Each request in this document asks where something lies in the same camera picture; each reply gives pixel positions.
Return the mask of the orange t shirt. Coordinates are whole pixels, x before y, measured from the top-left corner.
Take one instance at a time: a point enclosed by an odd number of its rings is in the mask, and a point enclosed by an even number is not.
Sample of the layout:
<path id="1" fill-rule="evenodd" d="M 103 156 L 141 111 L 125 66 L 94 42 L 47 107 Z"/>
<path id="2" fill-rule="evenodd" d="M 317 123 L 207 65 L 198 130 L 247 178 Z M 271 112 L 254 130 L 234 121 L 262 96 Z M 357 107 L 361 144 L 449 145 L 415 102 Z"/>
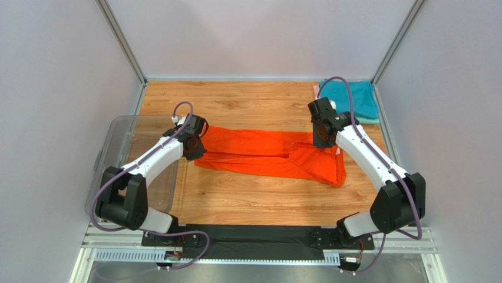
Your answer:
<path id="1" fill-rule="evenodd" d="M 207 152 L 195 160 L 198 167 L 314 180 L 332 187 L 345 183 L 343 151 L 338 146 L 314 147 L 312 133 L 211 127 L 202 142 Z"/>

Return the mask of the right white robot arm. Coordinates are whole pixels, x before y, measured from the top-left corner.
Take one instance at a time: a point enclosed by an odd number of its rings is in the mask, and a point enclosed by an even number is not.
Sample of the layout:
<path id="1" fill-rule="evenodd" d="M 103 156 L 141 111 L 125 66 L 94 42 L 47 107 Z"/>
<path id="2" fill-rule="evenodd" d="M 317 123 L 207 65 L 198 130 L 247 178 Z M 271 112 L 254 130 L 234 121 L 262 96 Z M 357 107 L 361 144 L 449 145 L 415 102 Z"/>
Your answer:
<path id="1" fill-rule="evenodd" d="M 369 177 L 376 190 L 371 207 L 337 221 L 335 241 L 344 248 L 373 232 L 389 234 L 425 215 L 426 181 L 394 163 L 366 134 L 359 121 L 346 111 L 339 113 L 326 97 L 308 104 L 313 145 L 338 147 L 349 154 Z"/>

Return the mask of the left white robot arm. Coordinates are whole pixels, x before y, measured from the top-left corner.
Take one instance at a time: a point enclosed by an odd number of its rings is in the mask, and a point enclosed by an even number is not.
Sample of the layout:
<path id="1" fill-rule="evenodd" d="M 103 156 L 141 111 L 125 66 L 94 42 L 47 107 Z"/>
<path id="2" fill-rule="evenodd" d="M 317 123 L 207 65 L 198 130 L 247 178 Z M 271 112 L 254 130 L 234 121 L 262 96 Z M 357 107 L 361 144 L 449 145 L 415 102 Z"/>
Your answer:
<path id="1" fill-rule="evenodd" d="M 167 130 L 158 142 L 134 161 L 105 169 L 101 187 L 93 198 L 93 217 L 117 225 L 116 230 L 129 229 L 162 233 L 169 231 L 174 217 L 148 204 L 147 189 L 165 169 L 180 159 L 203 157 L 206 149 L 202 136 L 208 122 L 197 115 L 175 118 L 175 127 Z"/>

